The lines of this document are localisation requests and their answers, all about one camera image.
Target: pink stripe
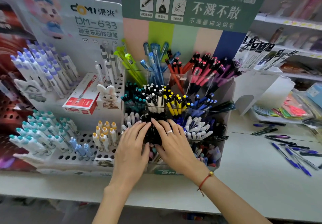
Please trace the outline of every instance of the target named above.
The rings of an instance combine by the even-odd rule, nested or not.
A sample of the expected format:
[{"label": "pink stripe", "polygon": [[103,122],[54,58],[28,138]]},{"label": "pink stripe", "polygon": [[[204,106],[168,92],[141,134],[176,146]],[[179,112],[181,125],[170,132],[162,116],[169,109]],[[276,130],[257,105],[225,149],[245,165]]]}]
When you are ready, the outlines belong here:
[{"label": "pink stripe", "polygon": [[213,55],[222,33],[222,30],[199,28],[195,41],[194,52],[199,52],[201,56],[205,53]]},{"label": "pink stripe", "polygon": [[149,21],[123,18],[123,28],[127,51],[136,62],[140,63],[140,60],[147,59],[143,43],[147,42]]}]

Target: cartoon animal cutout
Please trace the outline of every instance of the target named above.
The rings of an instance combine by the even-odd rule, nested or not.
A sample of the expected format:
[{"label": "cartoon animal cutout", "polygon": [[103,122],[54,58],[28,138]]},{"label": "cartoon animal cutout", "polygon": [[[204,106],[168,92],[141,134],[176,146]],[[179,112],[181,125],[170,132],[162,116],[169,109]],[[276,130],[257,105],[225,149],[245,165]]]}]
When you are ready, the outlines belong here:
[{"label": "cartoon animal cutout", "polygon": [[61,5],[58,0],[23,0],[27,10],[44,24],[41,30],[54,39],[62,39],[62,18],[59,15]]},{"label": "cartoon animal cutout", "polygon": [[19,87],[19,90],[28,99],[36,100],[37,102],[45,103],[47,98],[44,97],[46,91],[40,87],[40,85],[34,81],[23,81],[19,79],[14,79],[14,83]]},{"label": "cartoon animal cutout", "polygon": [[119,107],[115,104],[117,98],[115,93],[115,87],[109,85],[107,88],[101,84],[97,85],[100,98],[104,101],[103,108],[106,109],[118,109]]}]

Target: green display sign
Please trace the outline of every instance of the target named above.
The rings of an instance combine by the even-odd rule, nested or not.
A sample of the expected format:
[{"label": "green display sign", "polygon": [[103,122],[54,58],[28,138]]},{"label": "green display sign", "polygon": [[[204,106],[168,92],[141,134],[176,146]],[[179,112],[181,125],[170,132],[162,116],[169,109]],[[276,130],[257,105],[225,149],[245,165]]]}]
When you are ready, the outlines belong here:
[{"label": "green display sign", "polygon": [[264,0],[122,0],[123,17],[247,32]]}]

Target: display board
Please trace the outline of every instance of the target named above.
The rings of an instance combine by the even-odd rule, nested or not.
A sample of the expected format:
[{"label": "display board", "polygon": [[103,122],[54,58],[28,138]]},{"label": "display board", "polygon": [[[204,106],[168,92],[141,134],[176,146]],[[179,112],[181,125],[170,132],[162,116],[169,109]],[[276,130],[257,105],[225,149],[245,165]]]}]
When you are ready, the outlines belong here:
[{"label": "display board", "polygon": [[187,62],[194,51],[233,58],[264,0],[122,0],[124,35],[136,60],[143,43],[170,44]]},{"label": "display board", "polygon": [[100,45],[108,51],[121,45],[122,6],[100,0],[19,0],[19,8],[36,39],[67,52],[81,76],[96,72],[102,60]]}]

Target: cartoon bunny cutout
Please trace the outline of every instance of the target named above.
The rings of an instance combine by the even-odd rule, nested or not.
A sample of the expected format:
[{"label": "cartoon bunny cutout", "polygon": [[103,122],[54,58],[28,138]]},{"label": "cartoon bunny cutout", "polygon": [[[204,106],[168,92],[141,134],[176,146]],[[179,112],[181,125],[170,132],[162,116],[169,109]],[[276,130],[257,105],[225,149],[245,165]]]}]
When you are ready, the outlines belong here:
[{"label": "cartoon bunny cutout", "polygon": [[99,96],[103,100],[104,109],[118,109],[119,107],[115,104],[117,98],[115,93],[115,87],[109,85],[107,88],[105,86],[98,84],[97,90],[99,91]]},{"label": "cartoon bunny cutout", "polygon": [[62,39],[64,33],[61,28],[62,18],[58,11],[61,5],[58,0],[23,0],[28,11],[43,24],[41,30],[54,39]]}]

